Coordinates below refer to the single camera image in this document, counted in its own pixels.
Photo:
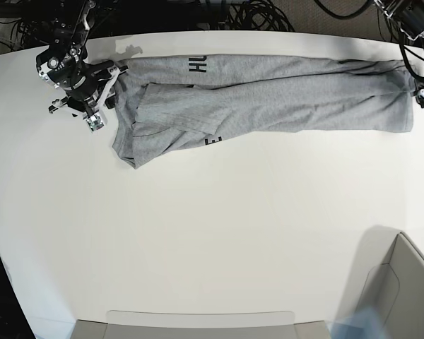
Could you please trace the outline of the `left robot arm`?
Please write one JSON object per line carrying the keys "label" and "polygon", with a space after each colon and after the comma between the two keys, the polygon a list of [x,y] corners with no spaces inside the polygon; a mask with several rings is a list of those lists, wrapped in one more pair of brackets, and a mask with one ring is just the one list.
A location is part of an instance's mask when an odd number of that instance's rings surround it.
{"label": "left robot arm", "polygon": [[424,1],[375,1],[387,22],[398,33],[398,45],[407,71],[416,82],[414,98],[424,109],[424,76],[413,69],[408,55],[424,62]]}

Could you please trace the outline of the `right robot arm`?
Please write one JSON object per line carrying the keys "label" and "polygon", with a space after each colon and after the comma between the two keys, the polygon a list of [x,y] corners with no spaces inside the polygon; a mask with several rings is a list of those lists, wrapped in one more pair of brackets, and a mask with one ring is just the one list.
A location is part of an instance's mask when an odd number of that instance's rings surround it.
{"label": "right robot arm", "polygon": [[36,56],[38,76],[65,92],[49,106],[49,113],[67,108],[97,130],[104,124],[103,108],[114,107],[114,85],[127,66],[106,59],[89,64],[86,43],[95,27],[95,16],[108,8],[105,1],[60,1],[52,23],[54,40]]}

